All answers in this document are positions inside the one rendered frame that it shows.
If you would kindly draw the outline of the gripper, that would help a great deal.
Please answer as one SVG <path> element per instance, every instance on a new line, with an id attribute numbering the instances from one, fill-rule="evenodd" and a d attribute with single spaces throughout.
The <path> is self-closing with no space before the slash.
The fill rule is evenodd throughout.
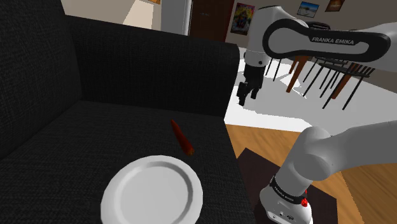
<path id="1" fill-rule="evenodd" d="M 254 67 L 249 64 L 245 65 L 244 77 L 246 82 L 240 82 L 237 90 L 237 97 L 239 98 L 239 105 L 244 106 L 249 87 L 252 88 L 251 98 L 256 99 L 258 91 L 263 85 L 264 67 Z"/>

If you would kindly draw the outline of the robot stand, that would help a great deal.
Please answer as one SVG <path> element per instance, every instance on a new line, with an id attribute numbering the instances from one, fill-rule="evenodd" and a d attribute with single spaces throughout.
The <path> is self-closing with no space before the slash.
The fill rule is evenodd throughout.
<path id="1" fill-rule="evenodd" d="M 268 218 L 259 201 L 260 190 L 265 188 L 279 166 L 245 148 L 237 159 L 253 209 L 256 224 L 277 224 Z M 307 200 L 312 209 L 314 224 L 338 224 L 336 198 L 315 186 L 307 189 Z"/>

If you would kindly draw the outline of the orange red carrot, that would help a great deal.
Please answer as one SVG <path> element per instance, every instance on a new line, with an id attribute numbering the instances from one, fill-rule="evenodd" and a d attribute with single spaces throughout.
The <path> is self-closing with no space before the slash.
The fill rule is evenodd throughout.
<path id="1" fill-rule="evenodd" d="M 174 132 L 174 135 L 175 135 L 176 139 L 178 140 L 178 143 L 179 143 L 181 149 L 183 150 L 183 152 L 188 156 L 192 156 L 194 154 L 195 150 L 193 149 L 192 144 L 189 142 L 189 140 L 185 137 L 185 135 L 181 131 L 179 125 L 174 120 L 171 120 L 171 126 L 172 126 L 172 130 Z"/>

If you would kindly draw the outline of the dark brown door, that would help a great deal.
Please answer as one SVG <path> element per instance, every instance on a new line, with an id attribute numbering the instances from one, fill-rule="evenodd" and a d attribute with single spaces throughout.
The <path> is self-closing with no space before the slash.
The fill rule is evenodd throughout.
<path id="1" fill-rule="evenodd" d="M 225 42 L 235 0 L 192 0 L 189 36 Z"/>

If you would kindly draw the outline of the white round plate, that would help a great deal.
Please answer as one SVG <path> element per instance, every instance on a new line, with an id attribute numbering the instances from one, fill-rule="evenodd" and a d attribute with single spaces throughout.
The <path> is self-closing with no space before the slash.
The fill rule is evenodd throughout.
<path id="1" fill-rule="evenodd" d="M 137 159 L 109 181 L 101 200 L 102 224 L 196 224 L 203 206 L 197 173 L 165 155 Z"/>

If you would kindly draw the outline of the black fabric sofa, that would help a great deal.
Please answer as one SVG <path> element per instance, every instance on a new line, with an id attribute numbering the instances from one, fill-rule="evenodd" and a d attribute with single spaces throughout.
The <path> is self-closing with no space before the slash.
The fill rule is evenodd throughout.
<path id="1" fill-rule="evenodd" d="M 235 44 L 0 0 L 0 224 L 102 224 L 110 179 L 150 155 L 197 173 L 196 224 L 255 224 L 224 123 L 238 67 Z"/>

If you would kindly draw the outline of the colourful wall poster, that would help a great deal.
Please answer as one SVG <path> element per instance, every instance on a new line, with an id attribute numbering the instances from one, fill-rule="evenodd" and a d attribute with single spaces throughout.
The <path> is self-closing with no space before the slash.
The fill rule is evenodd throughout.
<path id="1" fill-rule="evenodd" d="M 237 3 L 230 32 L 247 36 L 255 6 Z"/>

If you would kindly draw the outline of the blue sky wall picture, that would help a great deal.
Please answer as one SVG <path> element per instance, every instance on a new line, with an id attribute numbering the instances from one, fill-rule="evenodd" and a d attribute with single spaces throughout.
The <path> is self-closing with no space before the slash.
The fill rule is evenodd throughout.
<path id="1" fill-rule="evenodd" d="M 319 9 L 318 4 L 302 1 L 297 11 L 297 15 L 314 18 L 318 9 Z"/>

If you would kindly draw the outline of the orange brown wall picture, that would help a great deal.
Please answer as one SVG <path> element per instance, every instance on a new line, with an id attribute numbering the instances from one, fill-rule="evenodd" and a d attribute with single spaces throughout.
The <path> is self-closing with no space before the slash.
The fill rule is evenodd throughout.
<path id="1" fill-rule="evenodd" d="M 325 12 L 338 12 L 340 11 L 345 0 L 329 0 Z"/>

